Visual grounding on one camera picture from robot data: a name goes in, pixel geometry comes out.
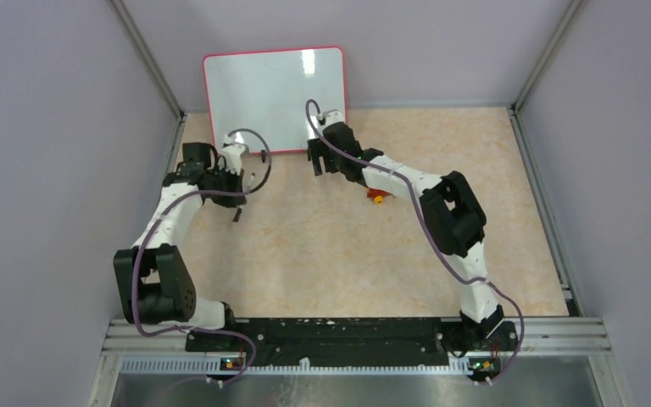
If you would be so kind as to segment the pink framed whiteboard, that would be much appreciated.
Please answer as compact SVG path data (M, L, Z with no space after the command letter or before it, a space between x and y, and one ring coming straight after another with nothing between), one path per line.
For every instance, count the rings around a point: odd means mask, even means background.
M305 104L323 110L348 105L345 56L339 46L284 48L203 58L213 144L230 131L252 153L303 152L314 133Z

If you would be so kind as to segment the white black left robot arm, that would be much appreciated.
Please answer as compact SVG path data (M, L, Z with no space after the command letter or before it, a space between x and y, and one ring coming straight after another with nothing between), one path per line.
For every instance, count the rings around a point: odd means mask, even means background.
M227 320L225 303L198 296L179 249L189 225L207 201L225 208L245 204L242 155L235 142L217 151L206 142L182 147L182 161L162 181L159 204L143 234L114 255L114 273L124 317L131 324L174 323L204 328L218 350L232 348L238 329Z

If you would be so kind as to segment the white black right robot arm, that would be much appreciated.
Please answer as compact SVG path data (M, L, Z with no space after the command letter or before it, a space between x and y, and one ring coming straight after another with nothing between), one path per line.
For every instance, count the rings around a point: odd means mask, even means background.
M484 255L487 217L470 184L458 171L438 176L399 163L382 151L363 149L343 121L312 124L309 158L314 173L341 173L348 181L414 206L420 227L437 257L461 285L461 332L464 352L485 349L504 321L502 293L490 282Z

